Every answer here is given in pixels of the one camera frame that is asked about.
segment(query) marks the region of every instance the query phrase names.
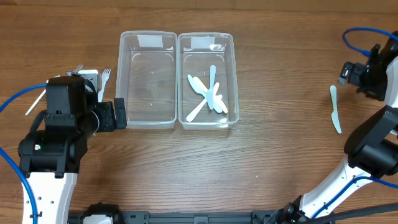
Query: wooden tabletop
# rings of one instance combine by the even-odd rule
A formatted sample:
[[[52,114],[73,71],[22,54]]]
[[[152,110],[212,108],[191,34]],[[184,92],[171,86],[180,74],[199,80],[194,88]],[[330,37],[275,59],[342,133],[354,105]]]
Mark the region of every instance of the wooden tabletop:
[[[342,134],[331,122],[329,86],[346,61],[365,63],[341,34],[353,26],[397,29],[397,14],[0,6],[0,102],[82,63],[115,68],[127,30],[226,32],[234,37],[239,122],[229,131],[125,129],[93,136],[81,161],[70,208],[116,203],[123,210],[237,212],[282,208],[316,187],[342,160],[349,134],[383,103],[338,86]],[[350,40],[370,49],[376,34]],[[24,116],[40,90],[7,107],[0,146],[17,147],[44,101]],[[384,180],[398,183],[395,177]],[[371,184],[336,211],[398,201],[396,190]],[[20,223],[22,187],[0,159],[0,223]],[[397,223],[387,213],[340,223]]]

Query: plastic bin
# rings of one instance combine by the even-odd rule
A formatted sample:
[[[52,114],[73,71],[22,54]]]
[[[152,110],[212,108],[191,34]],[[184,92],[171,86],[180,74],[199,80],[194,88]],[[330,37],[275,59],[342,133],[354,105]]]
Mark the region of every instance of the plastic bin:
[[[121,34],[116,97],[123,97],[127,128],[173,128],[177,119],[177,35],[161,31]]]
[[[228,129],[239,119],[238,84],[232,35],[220,33],[187,33],[178,36],[177,43],[178,120],[184,129]],[[218,114],[207,103],[192,122],[188,114],[199,105],[203,96],[196,94],[187,75],[198,77],[208,88],[210,66],[216,65],[215,83],[220,87],[228,113]]]

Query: white fork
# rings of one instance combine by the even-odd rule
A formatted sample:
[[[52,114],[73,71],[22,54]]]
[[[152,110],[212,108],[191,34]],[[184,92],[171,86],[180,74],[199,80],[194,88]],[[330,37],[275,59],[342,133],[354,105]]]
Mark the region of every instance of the white fork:
[[[101,75],[101,90],[98,92],[98,102],[102,102],[102,98],[104,97],[105,85],[106,82],[109,80],[109,76],[111,75],[111,69],[106,68]]]

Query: white label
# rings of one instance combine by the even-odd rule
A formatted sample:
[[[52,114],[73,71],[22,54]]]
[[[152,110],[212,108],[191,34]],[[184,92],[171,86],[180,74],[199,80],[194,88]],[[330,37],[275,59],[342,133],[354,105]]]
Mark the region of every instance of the white label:
[[[161,35],[137,35],[140,47],[163,47]]]
[[[210,49],[215,37],[191,37],[191,49]]]

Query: brown wood surface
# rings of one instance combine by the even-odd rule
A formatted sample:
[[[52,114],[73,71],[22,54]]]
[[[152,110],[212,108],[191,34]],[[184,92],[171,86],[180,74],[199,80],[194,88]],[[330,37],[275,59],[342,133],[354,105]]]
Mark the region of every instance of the brown wood surface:
[[[99,201],[123,210],[235,212],[282,208],[316,187],[344,156],[349,134],[382,103],[338,86],[343,134],[330,118],[329,86],[346,61],[365,58],[345,47],[353,26],[393,31],[397,14],[354,12],[194,11],[81,7],[0,6],[0,101],[16,91],[63,75],[79,63],[116,68],[126,30],[227,32],[233,35],[240,120],[230,131],[126,129],[89,141],[71,209]],[[371,48],[385,37],[353,34]],[[116,71],[105,98],[114,97]],[[18,161],[17,147],[42,101],[40,91],[18,98],[1,113],[0,146]],[[398,182],[395,177],[384,177]],[[378,184],[358,190],[337,211],[398,200]],[[0,160],[0,223],[20,223],[22,187]],[[397,223],[396,213],[340,223]]]
[[[397,13],[398,1],[382,0],[3,0],[20,5],[151,7],[179,9],[254,9],[281,11]]]

